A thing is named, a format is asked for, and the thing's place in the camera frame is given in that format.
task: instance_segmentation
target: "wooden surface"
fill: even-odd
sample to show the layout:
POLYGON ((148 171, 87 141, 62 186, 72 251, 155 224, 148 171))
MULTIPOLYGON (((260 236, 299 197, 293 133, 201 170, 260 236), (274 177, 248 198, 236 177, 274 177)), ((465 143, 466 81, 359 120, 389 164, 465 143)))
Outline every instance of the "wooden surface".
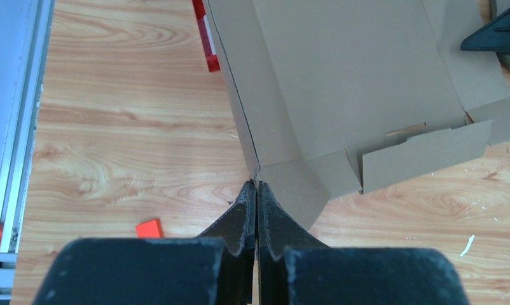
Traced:
MULTIPOLYGON (((44 88, 12 304, 33 300, 67 242, 134 237, 153 217, 167 236, 194 236, 248 179, 189 0, 58 0, 44 88)), ((331 246, 436 248, 472 303, 510 304, 510 142, 334 200, 311 232, 331 246)))

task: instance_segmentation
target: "red and white object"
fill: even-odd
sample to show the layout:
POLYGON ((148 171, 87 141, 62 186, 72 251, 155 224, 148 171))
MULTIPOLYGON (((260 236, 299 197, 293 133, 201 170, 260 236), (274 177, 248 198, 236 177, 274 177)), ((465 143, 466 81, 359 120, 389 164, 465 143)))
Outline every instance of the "red and white object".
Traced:
POLYGON ((212 33, 208 24, 208 17, 204 10, 202 0, 193 0, 193 7, 195 9, 195 16, 197 17, 197 25, 199 26, 199 33, 203 42, 203 50, 206 56, 206 63, 210 72, 219 71, 219 62, 217 62, 216 47, 212 40, 212 33))

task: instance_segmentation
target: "white scrap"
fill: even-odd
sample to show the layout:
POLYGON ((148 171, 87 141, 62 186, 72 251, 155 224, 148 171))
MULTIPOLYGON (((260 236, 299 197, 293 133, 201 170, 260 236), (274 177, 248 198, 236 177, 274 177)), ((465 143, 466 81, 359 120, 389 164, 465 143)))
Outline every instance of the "white scrap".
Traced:
POLYGON ((459 254, 459 257, 465 255, 469 249, 471 248, 471 245, 472 245, 472 242, 474 241, 474 235, 472 235, 470 238, 469 238, 469 243, 467 244, 465 250, 463 250, 463 252, 461 252, 461 254, 459 254))

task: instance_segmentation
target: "table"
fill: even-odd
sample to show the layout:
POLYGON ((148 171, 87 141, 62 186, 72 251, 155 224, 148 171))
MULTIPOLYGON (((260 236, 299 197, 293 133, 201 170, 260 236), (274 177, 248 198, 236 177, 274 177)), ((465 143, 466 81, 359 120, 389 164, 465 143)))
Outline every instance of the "table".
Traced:
MULTIPOLYGON (((168 237, 198 234, 249 176, 237 138, 191 1, 57 1, 12 304, 33 300, 73 239, 134 237, 154 217, 168 237)), ((472 303, 510 303, 510 142, 331 201, 310 232, 336 247, 436 248, 472 303)))

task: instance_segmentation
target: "gray cardboard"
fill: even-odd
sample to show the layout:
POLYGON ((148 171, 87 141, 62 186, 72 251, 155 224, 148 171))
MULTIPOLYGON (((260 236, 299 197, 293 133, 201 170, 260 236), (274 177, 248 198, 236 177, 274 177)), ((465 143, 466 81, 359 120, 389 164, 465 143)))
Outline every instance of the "gray cardboard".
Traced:
POLYGON ((478 158, 488 138, 510 139, 496 56, 459 50, 482 25, 474 0, 205 7, 237 128, 251 135, 241 139, 248 167, 304 227, 330 198, 478 158))

